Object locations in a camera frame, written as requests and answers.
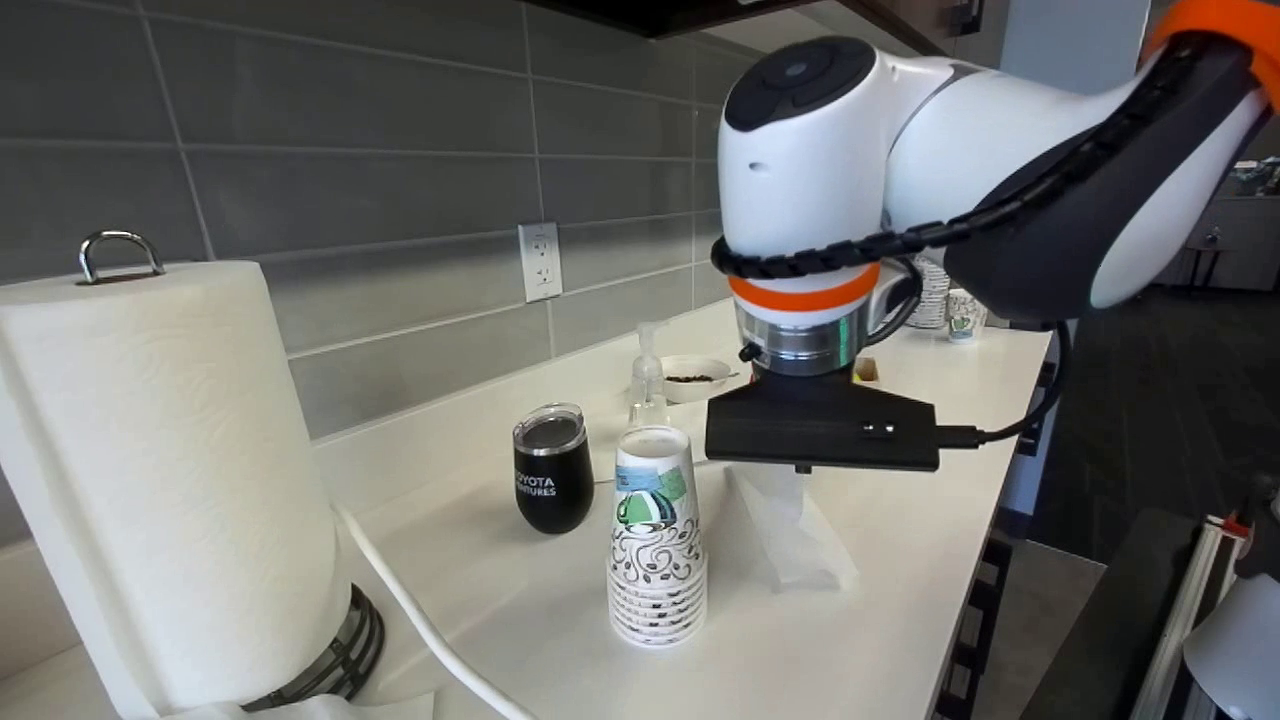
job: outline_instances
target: black cable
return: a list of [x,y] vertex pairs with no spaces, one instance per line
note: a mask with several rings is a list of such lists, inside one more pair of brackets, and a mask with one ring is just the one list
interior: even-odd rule
[[898,334],[917,318],[918,295],[922,295],[922,276],[908,257],[889,257],[889,263],[908,274],[908,279],[898,284],[908,295],[891,308],[891,318],[864,345],[880,345],[883,335]]
[[734,257],[721,238],[710,245],[710,263],[724,276],[786,279],[786,276],[861,269],[889,257],[917,257],[922,248],[963,245],[974,234],[1011,224],[1015,215],[1055,200],[1062,187],[1103,169],[1147,124],[1147,117],[1160,117],[1165,104],[1175,99],[1175,87],[1189,80],[1189,70],[1202,56],[1208,45],[1210,37],[1175,37],[1160,51],[1152,74],[1141,80],[1141,87],[1103,124],[1083,129],[1036,175],[1023,175],[1020,185],[989,198],[981,210],[963,215],[917,224],[902,234],[877,234],[864,240],[835,240],[826,248],[809,248],[795,257]]
[[1028,409],[1028,418],[996,430],[996,433],[982,433],[982,430],[973,430],[973,423],[939,423],[937,430],[937,450],[981,450],[981,443],[996,443],[996,442],[1008,442],[1008,436],[1020,436],[1023,430],[1040,423],[1052,405],[1062,396],[1062,376],[1066,376],[1066,364],[1070,364],[1070,334],[1066,325],[1055,325],[1055,376],[1048,379],[1048,389],[1040,391],[1040,401]]

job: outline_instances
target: white cable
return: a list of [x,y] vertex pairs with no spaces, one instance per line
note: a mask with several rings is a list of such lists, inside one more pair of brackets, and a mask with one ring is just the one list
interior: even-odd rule
[[528,713],[518,703],[513,703],[506,696],[498,696],[490,685],[483,685],[483,676],[476,676],[460,657],[450,657],[450,648],[441,639],[441,632],[432,629],[432,620],[415,608],[415,601],[403,594],[403,584],[395,580],[395,572],[387,570],[387,560],[376,554],[376,543],[364,536],[364,530],[356,525],[350,511],[335,508],[359,549],[359,556],[370,566],[370,572],[387,584],[392,601],[403,608],[408,626],[415,629],[415,637],[432,648],[432,657],[469,689],[476,694],[490,713],[498,713],[503,720],[528,720]]

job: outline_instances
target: black base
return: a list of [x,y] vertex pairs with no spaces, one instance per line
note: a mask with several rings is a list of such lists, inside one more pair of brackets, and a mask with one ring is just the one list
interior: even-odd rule
[[931,405],[832,376],[767,376],[706,409],[710,462],[937,470]]
[[259,696],[259,699],[244,703],[244,713],[298,703],[307,696],[342,696],[342,699],[350,699],[369,685],[376,659],[382,657],[382,643],[387,643],[382,616],[350,584],[350,603],[349,603],[349,616],[335,629],[333,643],[291,685],[275,689],[272,696]]

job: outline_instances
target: paper towel holder base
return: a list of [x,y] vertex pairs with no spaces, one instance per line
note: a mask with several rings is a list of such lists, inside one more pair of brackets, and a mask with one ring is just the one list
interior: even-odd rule
[[[134,254],[143,254],[143,269],[123,269],[123,274],[98,274],[96,269],[96,248],[98,245],[127,245],[127,248],[134,248]],[[121,279],[143,279],[143,276],[164,276],[164,263],[159,263],[159,254],[141,238],[141,234],[127,234],[127,227],[98,227],[98,234],[87,234],[85,240],[80,240],[80,289],[93,289],[93,284],[121,284]]]
[[376,659],[382,657],[382,643],[387,643],[382,616],[350,584],[350,608],[349,608],[338,632],[333,637],[333,643],[295,680],[288,680],[285,689],[275,689],[259,699],[249,699],[244,713],[298,703],[307,696],[350,699],[369,685]]

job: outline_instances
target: cable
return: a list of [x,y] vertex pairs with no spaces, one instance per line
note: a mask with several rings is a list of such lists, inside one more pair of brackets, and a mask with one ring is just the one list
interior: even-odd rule
[[1210,37],[1175,37],[1152,74],[1141,80],[1141,87],[1096,129],[1083,129],[1070,135],[1045,169],[1033,175],[1011,175],[1015,185],[989,198],[981,210],[917,224],[902,234],[873,234],[861,240],[835,240],[826,248],[809,248],[795,257],[734,257],[726,240],[721,238],[710,245],[710,263],[724,276],[757,276],[757,279],[786,279],[786,276],[811,276],[832,269],[861,269],[889,257],[911,257],[922,248],[947,248],[963,245],[974,234],[1011,224],[1015,215],[1055,200],[1062,187],[1078,185],[1096,169],[1103,169],[1110,158],[1120,158],[1131,135],[1147,124],[1147,117],[1160,117],[1165,104],[1175,99],[1175,87],[1189,80],[1192,64],[1208,51]]
[[441,632],[432,629],[432,620],[415,608],[415,601],[408,596],[408,587],[395,580],[395,572],[387,570],[387,560],[376,554],[376,543],[364,536],[364,530],[356,525],[350,511],[335,508],[338,519],[349,525],[359,556],[370,566],[370,572],[387,584],[392,601],[398,603],[398,611],[408,616],[408,626],[415,629],[415,637],[432,648],[432,657],[469,689],[476,694],[494,717],[503,720],[528,720],[524,710],[516,710],[506,696],[498,696],[490,685],[483,685],[483,676],[476,676],[460,657],[450,657],[450,648],[441,639]]
[[918,295],[922,295],[922,276],[908,257],[889,257],[889,263],[908,274],[908,279],[898,284],[908,295],[898,299],[891,321],[883,321],[864,345],[880,345],[883,335],[898,334],[911,321],[911,311],[918,308]]
[[1048,379],[1048,389],[1040,391],[1040,401],[1028,409],[1028,418],[996,430],[996,433],[982,433],[982,430],[973,430],[973,423],[939,423],[937,430],[937,450],[981,450],[981,443],[996,443],[996,442],[1008,442],[1008,436],[1020,436],[1023,430],[1040,423],[1052,405],[1062,396],[1062,376],[1066,376],[1066,364],[1070,364],[1070,330],[1066,325],[1052,325],[1055,334],[1055,376]]

